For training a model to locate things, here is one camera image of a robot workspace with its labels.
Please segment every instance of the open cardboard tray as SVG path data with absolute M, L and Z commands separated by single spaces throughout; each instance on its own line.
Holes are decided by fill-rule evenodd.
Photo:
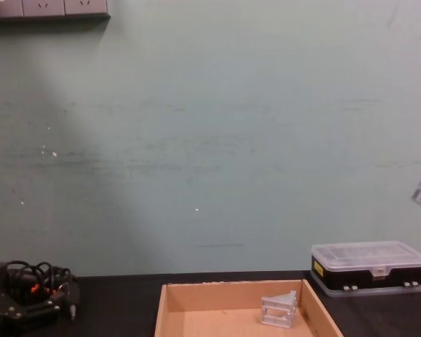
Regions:
M 261 297 L 296 290 L 291 329 L 260 323 Z M 342 337 L 306 280 L 169 284 L 162 287 L 155 337 Z

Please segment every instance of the pale green wall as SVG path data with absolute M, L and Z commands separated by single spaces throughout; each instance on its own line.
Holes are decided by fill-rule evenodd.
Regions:
M 421 250 L 421 1 L 376 3 L 111 0 L 107 25 L 0 29 L 0 260 L 110 275 Z

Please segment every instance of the plastic storage box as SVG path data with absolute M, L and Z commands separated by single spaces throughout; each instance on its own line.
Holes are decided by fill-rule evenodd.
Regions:
M 421 291 L 421 253 L 398 241 L 312 247 L 311 274 L 332 297 Z

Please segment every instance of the black tabletop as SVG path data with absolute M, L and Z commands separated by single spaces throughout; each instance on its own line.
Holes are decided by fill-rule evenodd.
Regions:
M 152 337 L 161 286 L 168 283 L 308 279 L 346 337 L 421 337 L 421 293 L 329 298 L 308 272 L 225 272 L 80 279 L 78 319 L 60 319 L 28 337 Z

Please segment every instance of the yellow label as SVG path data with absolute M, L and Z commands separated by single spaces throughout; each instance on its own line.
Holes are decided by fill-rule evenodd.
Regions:
M 316 261 L 314 261 L 314 268 L 321 276 L 323 276 L 323 268 Z

